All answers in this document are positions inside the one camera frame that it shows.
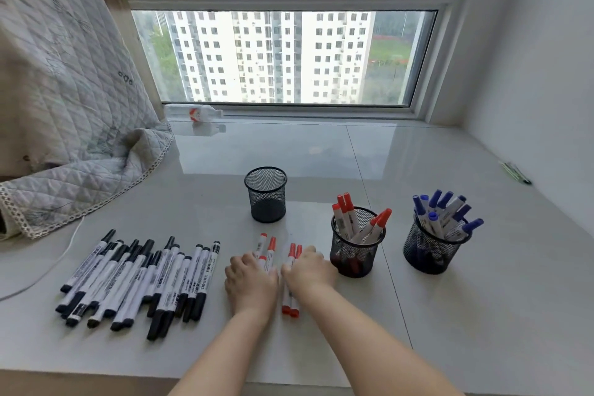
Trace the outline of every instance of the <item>window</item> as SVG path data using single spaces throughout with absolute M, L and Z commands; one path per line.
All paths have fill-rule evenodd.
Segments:
M 281 90 L 279 95 L 287 95 L 287 90 L 291 90 L 297 96 L 297 90 L 308 85 L 310 85 L 309 88 L 311 86 L 326 88 L 330 86 L 328 92 L 335 89 L 336 97 L 339 95 L 342 97 L 342 93 L 347 91 L 347 96 L 344 99 L 341 98 L 338 103 L 345 101 L 346 103 L 366 105 L 407 106 L 411 103 L 417 85 L 422 59 L 427 50 L 435 19 L 433 11 L 378 11 L 375 13 L 368 11 L 315 11 L 313 13 L 297 12 L 294 16 L 289 11 L 186 11 L 186 15 L 181 11 L 182 19 L 179 19 L 179 12 L 133 11 L 138 32 L 143 40 L 142 44 L 150 46 L 145 52 L 147 55 L 152 55 L 148 61 L 154 71 L 153 76 L 159 93 L 164 100 L 172 102 L 192 100 L 195 87 L 188 92 L 186 82 L 188 84 L 193 82 L 192 85 L 211 85 L 213 84 L 212 77 L 216 74 L 217 78 L 214 84 L 217 86 L 223 84 L 222 82 L 226 84 L 226 81 L 229 80 L 230 86 L 241 83 L 239 87 L 241 89 L 241 85 L 246 85 L 247 81 L 255 80 L 258 85 L 261 85 L 258 86 L 257 93 L 260 92 L 262 86 L 266 88 L 271 86 L 275 92 L 277 88 Z M 161 13 L 165 14 L 164 19 L 167 20 L 168 29 L 159 29 L 159 25 L 162 25 L 159 24 L 160 19 L 163 19 Z M 207 24 L 204 27 L 192 24 L 194 19 L 198 22 L 201 14 L 203 19 L 200 22 L 207 22 Z M 288 22 L 288 19 L 285 20 L 286 15 L 290 19 L 290 25 L 286 24 Z M 188 20 L 190 21 L 189 27 L 192 29 L 192 38 L 178 38 L 177 31 L 181 34 L 188 33 L 186 32 Z M 260 26 L 256 27 L 251 22 L 248 24 L 247 20 L 260 21 Z M 196 36 L 194 32 L 198 32 L 200 37 Z M 260 40 L 240 37 L 240 34 L 261 35 L 262 33 L 268 38 L 265 41 L 262 37 L 257 37 L 261 38 Z M 310 37 L 303 37 L 304 33 L 309 34 Z M 348 34 L 350 41 L 343 39 L 345 33 Z M 237 61 L 229 60 L 227 62 L 232 56 L 226 55 L 225 65 L 223 65 L 222 52 L 225 47 L 219 41 L 212 41 L 209 38 L 210 35 L 216 35 L 217 38 L 219 35 L 222 38 L 229 38 L 229 35 L 233 35 L 233 45 L 237 47 Z M 321 41 L 323 36 L 327 37 L 324 42 Z M 207 54 L 211 47 L 219 52 L 214 55 L 214 58 Z M 206 68 L 196 69 L 193 61 L 202 62 L 203 56 L 199 52 L 201 48 L 204 49 Z M 247 52 L 246 55 L 243 55 L 243 48 Z M 248 52 L 252 48 L 256 50 L 254 54 L 249 54 Z M 327 54 L 316 55 L 322 50 L 326 50 Z M 341 50 L 347 51 L 344 57 Z M 301 65 L 301 59 L 304 58 L 307 58 L 307 67 L 302 73 L 299 65 Z M 257 60 L 257 63 L 254 63 L 256 66 L 253 69 L 246 66 L 244 71 L 244 59 L 247 64 L 252 64 L 252 61 Z M 294 69 L 291 66 L 293 60 L 297 65 L 294 66 Z M 213 61 L 218 63 L 218 67 L 209 67 L 214 64 Z M 186 66 L 190 72 L 189 76 L 183 72 Z M 321 75 L 325 77 L 322 82 L 313 80 L 313 78 L 320 78 Z M 268 78 L 273 79 L 273 84 L 269 82 Z M 242 102 L 245 96 L 242 96 L 242 92 L 237 91 L 235 87 L 233 89 L 235 91 L 229 91 L 225 101 Z M 356 90 L 356 96 L 352 98 L 355 102 L 350 102 L 348 96 L 353 89 Z M 311 103 L 312 92 L 310 90 L 301 91 L 300 97 L 293 102 Z

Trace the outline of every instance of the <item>mesh pen holder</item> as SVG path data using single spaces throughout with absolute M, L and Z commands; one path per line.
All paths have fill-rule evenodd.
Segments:
M 287 175 L 283 170 L 271 166 L 252 169 L 243 182 L 248 188 L 253 219 L 269 224 L 285 216 Z
M 461 220 L 456 228 L 463 226 L 467 221 Z M 464 244 L 472 237 L 472 232 L 466 238 L 456 242 L 442 240 L 435 235 L 425 231 L 415 215 L 414 222 L 405 241 L 402 252 L 406 261 L 420 272 L 426 274 L 441 274 L 449 266 L 452 258 L 458 252 L 461 244 Z
M 363 207 L 355 207 L 355 212 L 359 222 L 358 230 L 377 216 L 371 210 Z M 338 269 L 340 274 L 346 277 L 360 278 L 366 276 L 373 268 L 377 247 L 385 238 L 385 229 L 377 241 L 361 245 L 351 243 L 342 237 L 334 217 L 332 217 L 331 227 L 333 234 L 330 262 Z

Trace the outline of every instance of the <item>high-rise building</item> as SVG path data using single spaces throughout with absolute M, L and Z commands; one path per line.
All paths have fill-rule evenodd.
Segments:
M 189 101 L 361 102 L 373 12 L 163 13 Z

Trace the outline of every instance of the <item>right hand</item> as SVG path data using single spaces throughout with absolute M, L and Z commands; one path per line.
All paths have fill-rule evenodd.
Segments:
M 308 246 L 292 267 L 284 264 L 280 273 L 291 293 L 303 303 L 315 288 L 333 287 L 338 270 L 328 260 L 324 260 L 320 252 L 316 252 L 315 246 Z

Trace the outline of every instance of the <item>quilted blanket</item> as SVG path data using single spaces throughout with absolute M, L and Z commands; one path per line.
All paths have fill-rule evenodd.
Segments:
M 172 141 L 103 0 L 0 0 L 0 239 L 97 210 Z

